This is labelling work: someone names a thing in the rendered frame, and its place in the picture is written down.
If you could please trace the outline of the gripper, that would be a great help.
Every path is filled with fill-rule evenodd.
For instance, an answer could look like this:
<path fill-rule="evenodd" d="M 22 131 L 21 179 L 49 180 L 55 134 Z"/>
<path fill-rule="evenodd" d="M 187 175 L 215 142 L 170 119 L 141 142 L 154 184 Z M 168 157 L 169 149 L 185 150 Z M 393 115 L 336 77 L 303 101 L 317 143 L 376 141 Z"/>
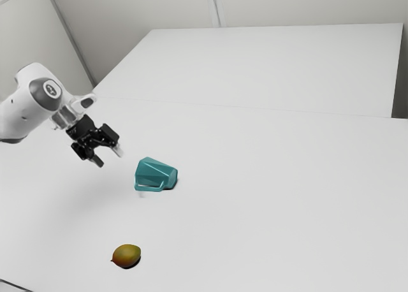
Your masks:
<path fill-rule="evenodd" d="M 91 133 L 95 130 L 94 140 L 91 140 Z M 124 155 L 120 147 L 120 136 L 108 125 L 95 127 L 94 121 L 85 114 L 75 125 L 66 130 L 66 134 L 72 139 L 71 148 L 77 156 L 85 161 L 94 163 L 98 168 L 102 168 L 104 162 L 95 153 L 94 149 L 98 146 L 110 148 L 118 157 Z"/>

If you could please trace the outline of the teal faceted mug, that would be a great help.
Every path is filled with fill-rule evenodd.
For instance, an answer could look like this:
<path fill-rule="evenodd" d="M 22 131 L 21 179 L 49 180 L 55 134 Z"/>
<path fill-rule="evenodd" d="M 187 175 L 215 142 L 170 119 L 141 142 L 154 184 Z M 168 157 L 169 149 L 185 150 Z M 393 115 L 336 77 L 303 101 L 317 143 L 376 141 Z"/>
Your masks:
<path fill-rule="evenodd" d="M 136 167 L 134 189 L 136 191 L 161 192 L 173 189 L 178 180 L 178 170 L 160 161 L 145 157 Z"/>

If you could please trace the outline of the green orange mango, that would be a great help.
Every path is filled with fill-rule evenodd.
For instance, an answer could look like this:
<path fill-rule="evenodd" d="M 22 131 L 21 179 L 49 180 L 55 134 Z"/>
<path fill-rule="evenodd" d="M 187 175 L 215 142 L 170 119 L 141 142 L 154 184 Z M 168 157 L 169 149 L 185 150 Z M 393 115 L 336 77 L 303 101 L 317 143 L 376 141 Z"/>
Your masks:
<path fill-rule="evenodd" d="M 111 262 L 121 268 L 130 268 L 140 260 L 141 255 L 142 250 L 137 245 L 123 244 L 114 250 Z"/>

